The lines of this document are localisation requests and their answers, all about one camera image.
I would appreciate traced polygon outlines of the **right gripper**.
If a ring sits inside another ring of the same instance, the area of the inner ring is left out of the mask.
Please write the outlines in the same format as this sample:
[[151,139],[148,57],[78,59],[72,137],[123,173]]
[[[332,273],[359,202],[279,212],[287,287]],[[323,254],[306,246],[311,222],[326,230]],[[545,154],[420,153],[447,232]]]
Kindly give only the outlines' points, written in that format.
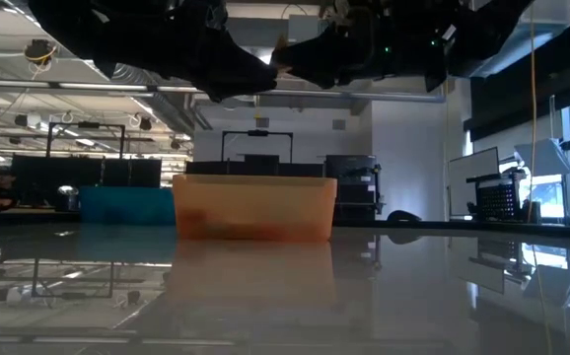
[[340,17],[320,35],[276,46],[270,64],[322,89],[354,80],[448,77],[449,1],[336,1]]

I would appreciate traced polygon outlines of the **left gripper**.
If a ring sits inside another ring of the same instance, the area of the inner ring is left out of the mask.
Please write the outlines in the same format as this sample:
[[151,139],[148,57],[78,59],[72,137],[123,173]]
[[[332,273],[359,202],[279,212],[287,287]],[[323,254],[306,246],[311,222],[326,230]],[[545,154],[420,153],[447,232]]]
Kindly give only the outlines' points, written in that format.
[[172,40],[166,80],[187,81],[217,103],[276,88],[277,69],[233,42],[224,1],[166,1],[164,19]]

